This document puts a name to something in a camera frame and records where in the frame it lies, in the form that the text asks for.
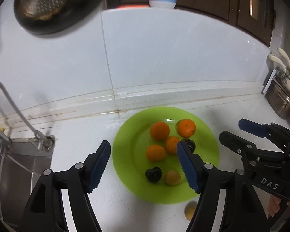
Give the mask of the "person right hand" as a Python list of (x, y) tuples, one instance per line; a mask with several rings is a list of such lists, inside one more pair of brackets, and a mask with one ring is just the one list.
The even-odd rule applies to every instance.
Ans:
[(280, 210), (280, 207), (281, 207), (280, 203), (281, 203), (280, 198), (270, 195), (269, 204), (267, 207), (268, 215), (270, 217), (273, 217)]

